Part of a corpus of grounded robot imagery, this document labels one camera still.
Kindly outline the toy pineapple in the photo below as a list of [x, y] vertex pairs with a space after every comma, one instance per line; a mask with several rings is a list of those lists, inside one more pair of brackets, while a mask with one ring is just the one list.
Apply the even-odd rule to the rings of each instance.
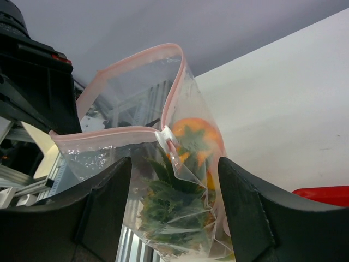
[[213, 189], [176, 178], [170, 156], [148, 159], [157, 179], [147, 180], [139, 232], [164, 261], [232, 261], [232, 242], [219, 227]]

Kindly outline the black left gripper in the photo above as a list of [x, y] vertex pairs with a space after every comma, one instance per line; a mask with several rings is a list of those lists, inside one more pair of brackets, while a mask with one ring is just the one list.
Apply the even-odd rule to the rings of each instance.
[[80, 133], [72, 71], [64, 54], [31, 40], [19, 8], [1, 0], [1, 116], [46, 133]]

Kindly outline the clear zip top bag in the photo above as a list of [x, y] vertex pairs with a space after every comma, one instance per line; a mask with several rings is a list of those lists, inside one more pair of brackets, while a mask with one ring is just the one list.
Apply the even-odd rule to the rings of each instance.
[[218, 178], [226, 151], [215, 151], [201, 166], [181, 161], [177, 153], [172, 132], [177, 121], [198, 117], [218, 128], [179, 45], [152, 47], [98, 71], [77, 100], [77, 114], [80, 133], [50, 136], [80, 181], [123, 157], [131, 159], [123, 223], [140, 240], [145, 243], [139, 213], [146, 181], [157, 179], [147, 160], [158, 160], [160, 152], [170, 156], [176, 178], [216, 191], [219, 227], [231, 240]]

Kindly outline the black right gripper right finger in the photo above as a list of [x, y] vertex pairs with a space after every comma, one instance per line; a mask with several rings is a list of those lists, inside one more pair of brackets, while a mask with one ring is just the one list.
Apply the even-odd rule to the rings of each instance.
[[348, 261], [348, 208], [297, 196], [226, 157], [218, 174], [236, 261]]

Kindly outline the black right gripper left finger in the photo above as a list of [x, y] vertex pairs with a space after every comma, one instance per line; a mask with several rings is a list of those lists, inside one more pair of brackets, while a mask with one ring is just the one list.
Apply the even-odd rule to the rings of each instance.
[[1, 210], [1, 261], [115, 261], [132, 163], [31, 206]]

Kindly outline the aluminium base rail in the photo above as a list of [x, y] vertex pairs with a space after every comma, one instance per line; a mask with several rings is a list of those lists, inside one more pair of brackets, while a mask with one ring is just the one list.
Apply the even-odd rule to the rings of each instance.
[[[31, 206], [77, 184], [56, 146], [33, 127], [1, 130], [1, 210]], [[159, 261], [159, 256], [122, 224], [115, 261]]]

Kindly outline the red plastic tray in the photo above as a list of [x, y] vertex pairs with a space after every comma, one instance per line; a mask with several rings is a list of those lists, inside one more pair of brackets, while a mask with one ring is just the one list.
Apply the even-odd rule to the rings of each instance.
[[292, 193], [320, 203], [349, 207], [349, 186], [300, 188]]

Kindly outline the red toy tomato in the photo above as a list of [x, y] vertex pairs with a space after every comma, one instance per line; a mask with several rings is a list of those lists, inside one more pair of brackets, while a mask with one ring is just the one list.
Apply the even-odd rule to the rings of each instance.
[[172, 132], [179, 142], [177, 153], [183, 162], [195, 160], [201, 166], [215, 151], [225, 152], [219, 129], [202, 118], [181, 119], [172, 125]]

